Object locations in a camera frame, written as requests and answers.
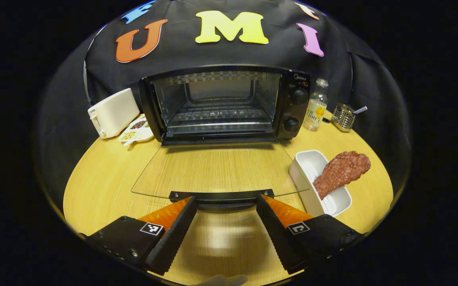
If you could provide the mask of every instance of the white tray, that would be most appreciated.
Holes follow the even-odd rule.
[[[289,167],[289,175],[300,192],[300,198],[307,213],[312,216],[329,214],[333,217],[347,210],[353,199],[345,186],[329,193],[323,200],[320,199],[313,182],[323,173],[328,160],[318,150],[298,152],[293,164]]]
[[[136,142],[143,142],[143,141],[149,141],[151,138],[153,138],[153,132],[151,131],[151,128],[148,127],[140,127],[140,128],[137,128],[137,129],[131,129],[132,126],[134,126],[135,123],[139,122],[139,121],[142,121],[142,120],[146,120],[146,117],[144,117],[144,114],[142,114],[141,116],[139,116],[136,120],[130,122],[130,124],[128,125],[128,127],[125,129],[124,132],[121,133],[120,137],[118,138],[118,140],[120,142],[127,142],[129,140],[122,140],[121,138],[125,135],[125,133],[127,133],[128,131],[140,131],[141,132],[141,135],[139,137],[138,140],[136,140]]]

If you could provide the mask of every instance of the letter m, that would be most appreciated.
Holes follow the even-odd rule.
[[[220,36],[215,34],[215,27],[229,41],[234,40],[238,32],[243,29],[240,36],[242,42],[268,44],[268,39],[262,33],[260,21],[262,15],[250,12],[241,12],[234,20],[227,18],[221,11],[203,11],[196,14],[201,18],[200,35],[197,43],[218,42]]]

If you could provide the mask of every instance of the bottle label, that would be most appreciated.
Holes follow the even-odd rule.
[[[307,114],[305,114],[305,121],[313,125],[320,125],[325,110],[326,105],[323,106],[317,102],[309,101]]]

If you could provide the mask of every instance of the round wooden table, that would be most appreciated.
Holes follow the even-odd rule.
[[[330,118],[331,114],[326,112],[325,116]],[[363,233],[389,210],[393,191],[388,173],[371,147],[353,130],[343,133],[323,122],[317,132],[301,128],[290,141],[264,144],[267,145],[258,144],[257,148],[161,147],[153,139],[124,147],[117,137],[97,138],[67,183],[65,219],[75,231],[91,235],[122,215],[139,218],[171,204],[162,198],[171,190],[245,191],[269,186],[275,195],[288,193],[295,190],[287,172],[289,165],[297,152],[312,149],[322,152],[328,160],[344,151],[357,151],[371,161],[370,170],[346,186],[353,202],[336,219]],[[216,164],[221,161],[228,164]],[[262,172],[262,166],[273,167]],[[259,176],[249,175],[259,171]],[[215,183],[223,187],[214,190]],[[305,211],[297,193],[276,199]],[[280,264],[255,206],[224,214],[198,211],[163,278],[192,285],[217,274],[245,275],[245,285],[291,277]]]

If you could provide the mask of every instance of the oven knob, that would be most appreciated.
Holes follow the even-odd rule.
[[[287,132],[298,132],[300,130],[300,122],[296,118],[289,118],[284,122],[284,129]]]
[[[294,104],[303,104],[309,101],[309,94],[303,89],[296,89],[291,94],[291,102]]]

